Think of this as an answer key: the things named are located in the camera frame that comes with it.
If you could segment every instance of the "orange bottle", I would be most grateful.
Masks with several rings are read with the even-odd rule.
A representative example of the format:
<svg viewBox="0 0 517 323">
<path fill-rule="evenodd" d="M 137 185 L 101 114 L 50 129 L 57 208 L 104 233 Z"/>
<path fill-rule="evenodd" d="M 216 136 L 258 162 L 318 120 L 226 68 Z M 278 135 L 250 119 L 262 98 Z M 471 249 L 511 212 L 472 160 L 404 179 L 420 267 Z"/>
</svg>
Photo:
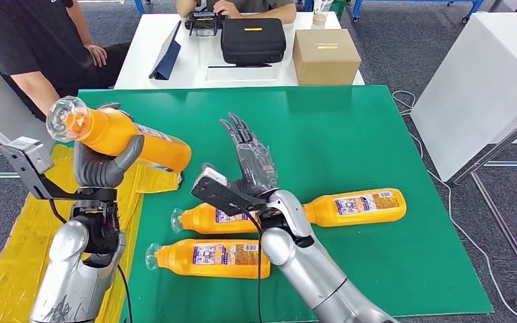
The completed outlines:
<svg viewBox="0 0 517 323">
<path fill-rule="evenodd" d="M 302 205 L 302 208 L 309 222 L 321 227 L 396 221 L 407 210 L 403 195 L 395 188 L 324 195 Z M 175 232 L 184 229 L 200 234 L 256 232 L 247 216 L 229 217 L 207 203 L 187 211 L 175 209 L 171 224 Z"/>
<path fill-rule="evenodd" d="M 191 149 L 180 139 L 136 124 L 123 111 L 90 109 L 73 96 L 55 102 L 46 117 L 46 127 L 58 141 L 78 140 L 94 151 L 111 156 L 124 151 L 133 135 L 143 134 L 145 140 L 139 158 L 168 172 L 181 172 L 191 158 Z"/>
<path fill-rule="evenodd" d="M 321 227 L 397 221 L 407 211 L 395 188 L 324 195 L 302 207 L 308 220 Z"/>
<path fill-rule="evenodd" d="M 173 210 L 171 228 L 175 232 L 195 230 L 200 234 L 247 234 L 256 232 L 256 227 L 245 214 L 230 217 L 207 203 L 197 205 L 187 211 Z"/>
<path fill-rule="evenodd" d="M 168 268 L 177 275 L 256 279 L 258 240 L 185 239 L 171 246 L 152 244 L 145 253 L 147 268 Z M 261 278 L 271 274 L 263 253 Z"/>
</svg>

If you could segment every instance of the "green table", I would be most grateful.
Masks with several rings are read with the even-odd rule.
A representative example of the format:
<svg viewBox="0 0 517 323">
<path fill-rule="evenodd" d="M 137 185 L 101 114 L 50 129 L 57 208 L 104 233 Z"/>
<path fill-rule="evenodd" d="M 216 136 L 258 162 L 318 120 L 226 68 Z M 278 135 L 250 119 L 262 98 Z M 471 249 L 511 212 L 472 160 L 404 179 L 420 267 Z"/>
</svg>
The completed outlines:
<svg viewBox="0 0 517 323">
<path fill-rule="evenodd" d="M 407 214 L 393 223 L 314 231 L 362 292 L 393 316 L 492 312 L 445 208 L 387 87 L 264 87 L 83 92 L 89 106 L 117 101 L 138 123 L 185 140 L 191 164 L 176 192 L 147 194 L 129 278 L 134 319 L 151 322 L 256 322 L 256 281 L 183 277 L 145 267 L 146 248 L 197 238 L 175 234 L 170 214 L 200 202 L 190 194 L 203 162 L 240 176 L 219 124 L 235 112 L 270 148 L 280 186 L 303 203 L 324 194 L 394 187 Z M 275 267 L 263 281 L 265 322 L 316 316 Z M 123 307 L 120 321 L 127 318 Z"/>
</svg>

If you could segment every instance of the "robotic arm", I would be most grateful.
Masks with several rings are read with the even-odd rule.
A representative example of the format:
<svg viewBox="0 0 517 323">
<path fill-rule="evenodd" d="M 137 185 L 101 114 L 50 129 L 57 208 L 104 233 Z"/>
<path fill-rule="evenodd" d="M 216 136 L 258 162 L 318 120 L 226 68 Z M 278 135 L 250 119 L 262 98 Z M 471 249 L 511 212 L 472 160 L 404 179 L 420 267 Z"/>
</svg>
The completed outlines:
<svg viewBox="0 0 517 323">
<path fill-rule="evenodd" d="M 74 193 L 46 178 L 44 172 L 54 164 L 39 141 L 21 137 L 1 147 L 37 199 L 75 200 L 70 219 L 50 245 L 48 267 L 29 322 L 84 323 L 98 316 L 126 244 L 118 222 L 115 188 L 141 153 L 143 140 L 143 135 L 132 137 L 117 157 L 76 142 L 73 171 L 80 188 Z M 90 255 L 83 259 L 84 253 Z"/>
<path fill-rule="evenodd" d="M 227 215 L 258 211 L 261 244 L 304 303 L 321 322 L 397 323 L 367 299 L 318 241 L 299 200 L 280 190 L 268 149 L 234 114 L 227 128 L 237 150 L 243 177 L 233 182 L 205 166 L 192 193 Z"/>
</svg>

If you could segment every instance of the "gray carpet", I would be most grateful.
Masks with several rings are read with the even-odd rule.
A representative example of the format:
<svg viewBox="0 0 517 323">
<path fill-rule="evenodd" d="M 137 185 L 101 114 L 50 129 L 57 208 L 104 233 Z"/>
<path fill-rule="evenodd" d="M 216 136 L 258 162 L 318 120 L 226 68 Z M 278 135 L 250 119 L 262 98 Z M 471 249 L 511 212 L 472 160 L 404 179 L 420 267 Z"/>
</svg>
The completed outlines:
<svg viewBox="0 0 517 323">
<path fill-rule="evenodd" d="M 491 3 L 491 0 L 487 0 L 481 9 L 488 9 Z M 92 36 L 98 44 L 108 45 L 132 39 L 139 23 L 133 2 L 124 5 L 86 3 L 82 7 Z M 153 4 L 145 8 L 148 13 L 174 11 L 171 0 L 153 0 Z M 360 21 L 353 24 L 348 14 L 344 13 L 341 24 L 351 32 L 364 60 L 361 72 L 366 83 L 386 84 L 391 91 L 404 89 L 418 96 L 462 30 L 460 19 L 469 9 L 468 3 L 455 3 L 447 7 L 445 3 L 366 1 L 361 7 Z M 406 121 L 408 129 L 417 134 L 408 117 Z M 517 160 L 517 145 L 503 152 L 500 159 Z M 425 164 L 433 169 L 427 156 Z M 0 158 L 0 170 L 8 169 Z M 517 237 L 517 169 L 483 168 L 479 175 Z M 446 189 L 438 185 L 438 191 L 446 201 Z M 25 195 L 26 189 L 20 181 L 0 180 L 0 249 Z M 490 256 L 505 298 L 510 301 L 516 299 L 517 260 L 471 179 L 454 188 L 452 206 L 455 220 Z M 495 313 L 403 318 L 401 322 L 517 322 L 517 318 L 500 301 L 484 257 L 464 236 L 461 235 L 461 238 Z"/>
</svg>

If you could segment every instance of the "black case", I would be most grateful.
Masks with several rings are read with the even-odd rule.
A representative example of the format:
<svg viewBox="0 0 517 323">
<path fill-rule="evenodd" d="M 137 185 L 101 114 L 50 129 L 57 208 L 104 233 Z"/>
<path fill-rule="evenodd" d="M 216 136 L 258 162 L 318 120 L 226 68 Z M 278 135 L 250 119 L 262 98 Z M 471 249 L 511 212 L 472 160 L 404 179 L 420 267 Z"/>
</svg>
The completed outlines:
<svg viewBox="0 0 517 323">
<path fill-rule="evenodd" d="M 276 18 L 227 19 L 223 23 L 221 50 L 229 64 L 278 63 L 286 50 L 282 22 Z"/>
</svg>

